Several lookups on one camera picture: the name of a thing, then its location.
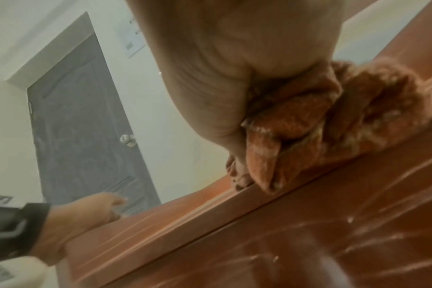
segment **gray door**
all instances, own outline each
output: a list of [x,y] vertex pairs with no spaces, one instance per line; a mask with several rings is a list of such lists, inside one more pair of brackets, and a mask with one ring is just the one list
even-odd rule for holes
[[99,193],[135,214],[160,204],[93,34],[28,89],[42,191],[51,204]]

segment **door handle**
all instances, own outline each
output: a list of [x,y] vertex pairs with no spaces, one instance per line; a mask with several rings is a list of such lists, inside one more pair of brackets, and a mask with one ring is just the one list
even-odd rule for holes
[[134,134],[132,134],[132,135],[124,134],[124,135],[122,135],[120,137],[120,142],[121,142],[121,144],[126,144],[129,147],[134,147],[135,145],[137,145],[137,141],[135,140]]

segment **sleeve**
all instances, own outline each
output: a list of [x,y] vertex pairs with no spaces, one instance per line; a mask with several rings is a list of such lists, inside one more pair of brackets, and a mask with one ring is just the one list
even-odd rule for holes
[[0,261],[25,256],[36,242],[50,205],[29,203],[21,209],[0,207]]

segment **hand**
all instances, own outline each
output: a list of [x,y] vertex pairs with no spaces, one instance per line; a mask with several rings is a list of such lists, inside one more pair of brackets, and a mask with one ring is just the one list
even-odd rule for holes
[[332,57],[345,0],[128,0],[176,107],[244,163],[247,103]]
[[70,204],[53,207],[30,255],[52,266],[64,258],[64,245],[76,236],[93,228],[120,219],[112,208],[126,199],[100,193]]

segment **orange cloth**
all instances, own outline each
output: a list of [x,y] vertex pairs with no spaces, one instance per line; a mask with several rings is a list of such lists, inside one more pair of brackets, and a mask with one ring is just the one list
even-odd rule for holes
[[246,165],[232,156],[237,190],[276,193],[303,170],[383,150],[432,120],[432,91],[389,59],[319,64],[248,105]]

